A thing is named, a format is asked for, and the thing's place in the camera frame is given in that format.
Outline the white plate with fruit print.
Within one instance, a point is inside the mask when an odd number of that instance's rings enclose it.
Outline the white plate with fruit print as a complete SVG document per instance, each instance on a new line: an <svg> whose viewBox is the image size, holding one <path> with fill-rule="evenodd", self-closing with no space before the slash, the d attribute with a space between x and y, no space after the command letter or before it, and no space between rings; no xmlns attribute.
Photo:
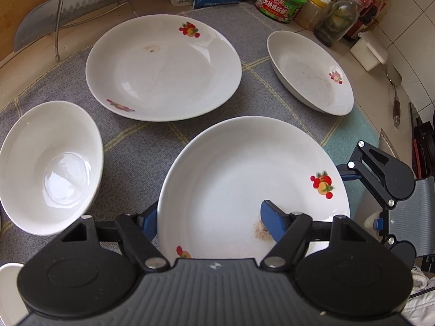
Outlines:
<svg viewBox="0 0 435 326"><path fill-rule="evenodd" d="M262 260L274 240L261 224L270 200L316 221L349 215L335 164L308 134L284 121L243 116L196 136L173 162L158 203L163 255Z"/></svg>

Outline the white deep plate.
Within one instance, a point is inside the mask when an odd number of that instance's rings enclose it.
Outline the white deep plate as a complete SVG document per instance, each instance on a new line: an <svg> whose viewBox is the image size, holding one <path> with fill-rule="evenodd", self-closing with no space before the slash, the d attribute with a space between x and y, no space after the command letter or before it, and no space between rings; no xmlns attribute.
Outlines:
<svg viewBox="0 0 435 326"><path fill-rule="evenodd" d="M343 116L352 111L352 86L338 62L301 34L272 32L267 49L275 74L285 88L309 108Z"/></svg>

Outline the plain white bowl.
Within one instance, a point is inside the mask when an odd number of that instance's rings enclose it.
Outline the plain white bowl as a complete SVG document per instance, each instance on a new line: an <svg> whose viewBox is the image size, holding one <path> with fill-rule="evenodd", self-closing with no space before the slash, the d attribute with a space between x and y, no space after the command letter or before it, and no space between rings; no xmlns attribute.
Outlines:
<svg viewBox="0 0 435 326"><path fill-rule="evenodd" d="M67 228L93 203L103 171L93 118L64 101L45 102L17 120L1 146L1 205L35 236Z"/></svg>

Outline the white plate with stain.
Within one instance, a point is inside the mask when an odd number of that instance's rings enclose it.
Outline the white plate with stain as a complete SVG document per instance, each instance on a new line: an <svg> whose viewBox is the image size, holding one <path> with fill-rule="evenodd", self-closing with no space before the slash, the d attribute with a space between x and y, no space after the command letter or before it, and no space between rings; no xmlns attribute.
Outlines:
<svg viewBox="0 0 435 326"><path fill-rule="evenodd" d="M146 15L106 32L86 61L86 82L110 111L138 121L195 118L227 102L242 65L217 30L182 15Z"/></svg>

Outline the grey checked dish mat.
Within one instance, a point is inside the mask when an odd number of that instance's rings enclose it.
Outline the grey checked dish mat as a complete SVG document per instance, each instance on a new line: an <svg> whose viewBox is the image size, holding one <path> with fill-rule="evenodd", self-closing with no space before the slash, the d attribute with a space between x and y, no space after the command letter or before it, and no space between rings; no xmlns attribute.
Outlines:
<svg viewBox="0 0 435 326"><path fill-rule="evenodd" d="M141 213L152 205L182 149L198 134L222 121L243 116L275 118L321 141L337 120L304 106L277 79L267 59L266 41L279 29L278 23L247 4L196 10L191 16L221 32L242 62L239 88L217 110L174 123L147 123L115 115L88 91L85 80L88 50L83 50L53 68L17 104L7 106L1 114L2 134L11 128L19 111L52 99L74 102L93 117L104 148L101 186L90 209L97 221Z"/></svg>

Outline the metal spatula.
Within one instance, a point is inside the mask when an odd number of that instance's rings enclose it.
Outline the metal spatula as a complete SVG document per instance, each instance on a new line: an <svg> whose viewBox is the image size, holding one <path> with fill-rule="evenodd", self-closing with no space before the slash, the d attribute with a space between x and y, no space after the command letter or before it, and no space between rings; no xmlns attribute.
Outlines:
<svg viewBox="0 0 435 326"><path fill-rule="evenodd" d="M394 126L398 128L400 126L401 121L401 108L400 108L400 100L397 93L397 88L402 83L402 76L398 72L398 70L394 67L394 65L390 62L386 64L386 76L393 87L394 91L394 101L393 101L393 122Z"/></svg>

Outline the white plastic box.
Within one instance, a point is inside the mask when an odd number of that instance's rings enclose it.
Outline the white plastic box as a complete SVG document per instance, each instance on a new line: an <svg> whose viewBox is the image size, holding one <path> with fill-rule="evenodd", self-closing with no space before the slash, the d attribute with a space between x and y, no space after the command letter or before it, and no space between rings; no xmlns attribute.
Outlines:
<svg viewBox="0 0 435 326"><path fill-rule="evenodd" d="M378 65L386 65L389 54L378 39L371 32L359 32L358 37L350 53L365 71L370 72Z"/></svg>

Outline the clear glass pickle bottle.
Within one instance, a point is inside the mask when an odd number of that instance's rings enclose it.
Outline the clear glass pickle bottle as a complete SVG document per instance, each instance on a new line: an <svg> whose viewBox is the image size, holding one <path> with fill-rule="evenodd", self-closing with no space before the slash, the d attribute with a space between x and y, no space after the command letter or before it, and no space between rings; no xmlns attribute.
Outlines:
<svg viewBox="0 0 435 326"><path fill-rule="evenodd" d="M358 3L353 0L335 2L314 27L313 34L325 46L334 46L358 19Z"/></svg>

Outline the yellow lid spice jar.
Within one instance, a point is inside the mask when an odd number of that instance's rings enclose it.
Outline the yellow lid spice jar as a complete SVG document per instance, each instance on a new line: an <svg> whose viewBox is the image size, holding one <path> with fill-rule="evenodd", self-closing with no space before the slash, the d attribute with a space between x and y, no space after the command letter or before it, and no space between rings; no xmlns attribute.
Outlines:
<svg viewBox="0 0 435 326"><path fill-rule="evenodd" d="M294 21L306 30L312 30L327 9L330 0L307 0L296 14Z"/></svg>

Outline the red cap sauce bottle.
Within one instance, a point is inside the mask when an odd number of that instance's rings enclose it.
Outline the red cap sauce bottle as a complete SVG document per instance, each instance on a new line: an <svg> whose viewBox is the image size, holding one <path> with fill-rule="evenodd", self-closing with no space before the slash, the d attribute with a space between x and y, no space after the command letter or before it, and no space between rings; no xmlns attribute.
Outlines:
<svg viewBox="0 0 435 326"><path fill-rule="evenodd" d="M361 18L366 9L371 5L372 0L356 0L358 16L352 27L344 35L344 40L352 41L356 39L356 34L362 26Z"/></svg>

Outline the green lid sauce jar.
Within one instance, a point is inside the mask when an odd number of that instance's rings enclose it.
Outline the green lid sauce jar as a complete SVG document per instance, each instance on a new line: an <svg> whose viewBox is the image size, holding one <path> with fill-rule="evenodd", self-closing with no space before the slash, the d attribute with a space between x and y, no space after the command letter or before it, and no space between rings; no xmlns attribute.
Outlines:
<svg viewBox="0 0 435 326"><path fill-rule="evenodd" d="M267 17L281 23L290 23L307 0L257 0L257 9Z"/></svg>

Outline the white drawstring cloth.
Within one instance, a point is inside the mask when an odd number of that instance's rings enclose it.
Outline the white drawstring cloth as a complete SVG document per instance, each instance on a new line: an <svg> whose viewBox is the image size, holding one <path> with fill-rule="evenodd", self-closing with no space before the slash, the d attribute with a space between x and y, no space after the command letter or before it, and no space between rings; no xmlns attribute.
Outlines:
<svg viewBox="0 0 435 326"><path fill-rule="evenodd" d="M434 277L428 278L419 267L411 269L413 289L402 315L412 325L435 325Z"/></svg>

